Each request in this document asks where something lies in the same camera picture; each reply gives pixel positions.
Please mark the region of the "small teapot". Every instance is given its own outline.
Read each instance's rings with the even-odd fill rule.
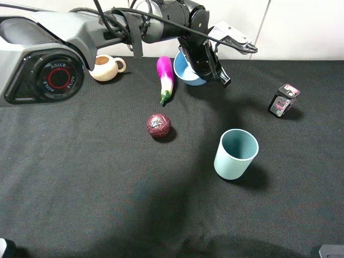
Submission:
[[[118,69],[117,62],[122,63],[122,69]],[[115,78],[118,73],[123,73],[126,67],[122,58],[113,58],[109,55],[98,55],[96,57],[95,68],[90,71],[90,75],[97,81],[106,82]]]

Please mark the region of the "white wall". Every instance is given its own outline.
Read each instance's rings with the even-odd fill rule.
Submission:
[[[92,0],[7,0],[55,11],[69,11],[85,6],[94,8]],[[241,55],[220,47],[222,59],[344,60],[344,0],[197,0],[210,11],[212,26],[224,20],[257,42],[259,52]],[[100,0],[104,9],[127,7],[127,0]],[[1,14],[28,14],[0,8]],[[144,44],[144,56],[174,57],[177,40]],[[124,44],[99,50],[111,55],[132,55]]]
[[[252,59],[344,60],[344,0],[272,0]]]

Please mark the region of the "eggplant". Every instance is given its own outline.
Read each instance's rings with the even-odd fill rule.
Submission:
[[[174,73],[171,59],[168,56],[162,56],[156,63],[157,74],[161,81],[161,104],[164,104],[172,96]]]

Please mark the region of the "cup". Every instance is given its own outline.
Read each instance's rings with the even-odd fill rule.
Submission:
[[[173,69],[175,74],[188,85],[199,86],[206,83],[205,80],[199,78],[195,73],[181,51],[179,51],[176,58],[174,58]]]
[[[118,69],[117,62],[122,63],[122,69]],[[106,82],[115,78],[118,73],[123,73],[126,67],[122,58],[113,58],[109,55],[98,55],[96,57],[95,68],[90,71],[90,75],[97,81]]]
[[[221,136],[214,168],[224,179],[237,179],[245,172],[258,151],[258,142],[252,134],[242,129],[228,130]]]

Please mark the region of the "black fabric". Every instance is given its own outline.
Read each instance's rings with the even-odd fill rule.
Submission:
[[[153,58],[89,75],[71,100],[0,109],[0,237],[22,257],[309,257],[344,244],[344,62],[223,61],[224,89],[178,81],[160,101]],[[301,90],[278,119],[278,87]],[[146,120],[174,130],[153,140]],[[243,177],[213,168],[242,128],[260,151]]]

